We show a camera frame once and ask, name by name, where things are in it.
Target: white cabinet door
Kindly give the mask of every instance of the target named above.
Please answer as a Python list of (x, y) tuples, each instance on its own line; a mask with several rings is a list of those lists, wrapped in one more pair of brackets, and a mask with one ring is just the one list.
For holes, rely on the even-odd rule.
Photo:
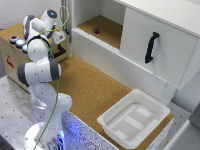
[[(154, 40), (153, 60), (146, 64), (145, 56), (153, 32), (159, 37)], [(197, 40), (193, 35), (127, 8), (120, 54), (179, 86)]]

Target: white plastic bin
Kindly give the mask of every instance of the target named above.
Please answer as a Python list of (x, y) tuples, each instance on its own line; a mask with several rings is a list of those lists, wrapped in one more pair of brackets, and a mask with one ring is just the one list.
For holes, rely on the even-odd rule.
[(169, 108), (135, 89), (97, 121), (105, 133), (122, 147), (135, 149), (169, 113)]

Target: black handle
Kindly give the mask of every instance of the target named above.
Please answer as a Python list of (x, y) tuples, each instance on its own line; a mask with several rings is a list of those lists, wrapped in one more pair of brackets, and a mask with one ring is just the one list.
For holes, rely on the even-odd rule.
[(66, 50), (59, 44), (58, 45), (58, 49), (60, 50), (57, 53), (54, 53), (54, 58), (59, 57), (60, 55), (64, 54), (66, 52)]
[(149, 62), (151, 62), (153, 60), (153, 57), (151, 57), (151, 53), (153, 50), (154, 40), (157, 39), (158, 37), (159, 37), (159, 34), (156, 32), (153, 32), (153, 36), (151, 37), (151, 39), (149, 41), (149, 45), (148, 45), (147, 53), (146, 53), (146, 57), (145, 57), (146, 64), (148, 64)]

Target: brown box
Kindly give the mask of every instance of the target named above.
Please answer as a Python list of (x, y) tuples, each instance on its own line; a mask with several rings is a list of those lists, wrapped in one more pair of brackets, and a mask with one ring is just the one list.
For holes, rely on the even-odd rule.
[[(22, 49), (16, 48), (15, 45), (10, 44), (10, 36), (17, 35), (23, 39), (23, 26), (22, 23), (0, 31), (0, 51), (5, 67), (6, 74), (22, 86), (25, 90), (27, 87), (18, 80), (17, 68), (18, 65), (30, 62), (28, 55), (22, 52)], [(58, 45), (55, 45), (50, 39), (51, 50), (58, 52)], [(61, 46), (66, 50), (66, 53), (56, 58), (58, 62), (61, 62), (69, 57), (69, 36), (61, 43)]]

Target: green cable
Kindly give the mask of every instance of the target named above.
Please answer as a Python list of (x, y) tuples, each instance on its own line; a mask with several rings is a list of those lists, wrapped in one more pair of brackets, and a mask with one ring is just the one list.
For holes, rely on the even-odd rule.
[[(60, 18), (61, 18), (61, 10), (62, 10), (62, 8), (65, 8), (65, 9), (67, 10), (67, 19), (66, 19), (65, 23), (64, 23), (61, 27), (59, 27), (59, 28), (57, 28), (57, 29), (50, 30), (50, 31), (43, 31), (43, 32), (40, 32), (39, 35), (41, 35), (42, 33), (45, 33), (45, 32), (56, 31), (56, 30), (62, 28), (62, 27), (67, 23), (67, 21), (68, 21), (68, 19), (69, 19), (69, 11), (68, 11), (67, 7), (62, 6), (62, 7), (60, 8)], [(40, 40), (46, 45), (46, 47), (49, 49), (49, 51), (50, 51), (52, 57), (54, 58), (53, 52), (52, 52), (51, 49), (48, 47), (47, 43), (44, 42), (42, 39), (40, 39)], [(44, 128), (44, 130), (42, 131), (42, 134), (40, 135), (40, 137), (39, 137), (39, 139), (38, 139), (38, 141), (37, 141), (35, 147), (33, 148), (33, 150), (37, 147), (38, 143), (40, 142), (40, 140), (41, 140), (41, 138), (42, 138), (42, 136), (43, 136), (43, 134), (44, 134), (44, 132), (46, 131), (47, 126), (49, 125), (49, 122), (51, 121), (51, 118), (52, 118), (52, 116), (53, 116), (53, 114), (54, 114), (54, 111), (55, 111), (55, 109), (56, 109), (56, 106), (57, 106), (57, 102), (58, 102), (58, 93), (59, 93), (59, 80), (57, 81), (57, 96), (56, 96), (56, 103), (55, 103), (55, 106), (54, 106), (53, 111), (52, 111), (52, 113), (51, 113), (51, 116), (50, 116), (50, 118), (49, 118), (49, 120), (48, 120), (48, 122), (47, 122), (47, 124), (46, 124), (46, 126), (45, 126), (45, 128)]]

